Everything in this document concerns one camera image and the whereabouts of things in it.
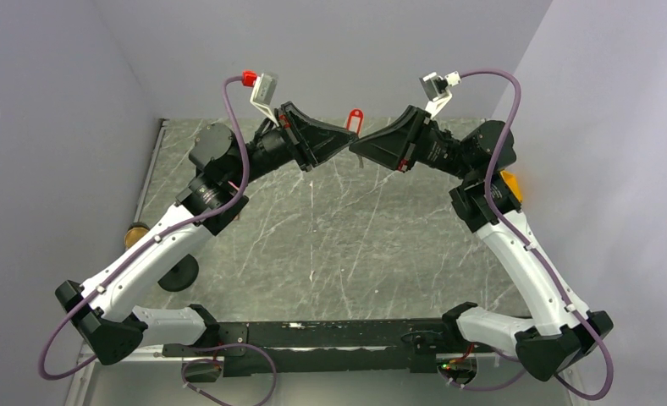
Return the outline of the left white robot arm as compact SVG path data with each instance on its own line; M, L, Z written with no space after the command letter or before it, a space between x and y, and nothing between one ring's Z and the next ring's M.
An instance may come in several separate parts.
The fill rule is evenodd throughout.
M265 119L246 143L223 123L203 129L189 154L195 176L162 218L106 269L56 289L96 359L112 365L138 348L164 344L211 353L219 324L206 309L198 304L147 309L138 304L141 296L240 214L250 182L289 162L308 172L355 140L356 133L309 118L290 102Z

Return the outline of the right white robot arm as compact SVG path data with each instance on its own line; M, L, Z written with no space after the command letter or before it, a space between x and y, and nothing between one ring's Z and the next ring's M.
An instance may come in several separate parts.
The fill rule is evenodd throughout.
M613 322L592 311L563 281L538 246L517 197L503 177L515 162L512 133L489 120L457 140L424 110L409 106L389 126L355 141L350 151L402 173L417 163L453 175L449 195L455 213L494 253L530 313L501 315L472 302L444 313L441 338L459 352L480 343L515 356L539 381L548 381L597 346L591 331L605 337Z

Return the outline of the red key tag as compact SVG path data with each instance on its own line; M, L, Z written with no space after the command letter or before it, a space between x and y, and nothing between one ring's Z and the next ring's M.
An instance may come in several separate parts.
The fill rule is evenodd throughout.
M349 112L347 121L346 121L346 128L359 135L361 133L361 127L364 121L364 114L361 109L354 108Z

